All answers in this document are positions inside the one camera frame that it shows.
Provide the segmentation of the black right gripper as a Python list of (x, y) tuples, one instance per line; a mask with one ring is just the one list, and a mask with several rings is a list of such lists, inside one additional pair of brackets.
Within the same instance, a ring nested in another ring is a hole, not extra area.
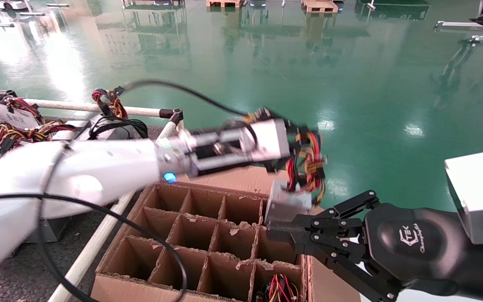
[[(318, 214), (271, 220), (267, 237), (314, 257), (371, 302), (395, 302), (402, 286), (483, 300), (483, 245), (470, 241), (458, 214), (379, 204), (368, 190)], [(354, 218), (365, 210), (364, 223)], [(362, 234), (364, 225), (370, 252), (339, 239)]]

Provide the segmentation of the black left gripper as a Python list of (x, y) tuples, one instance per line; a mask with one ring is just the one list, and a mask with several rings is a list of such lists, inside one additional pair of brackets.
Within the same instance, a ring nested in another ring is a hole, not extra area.
[[(316, 129), (296, 124), (269, 108), (259, 108), (245, 115), (245, 122), (279, 119), (289, 135), (297, 140), (320, 140)], [(209, 128), (190, 131), (190, 155), (196, 174), (212, 174), (237, 167), (262, 164), (268, 174), (288, 171), (287, 164), (294, 157), (276, 160), (276, 128)]]

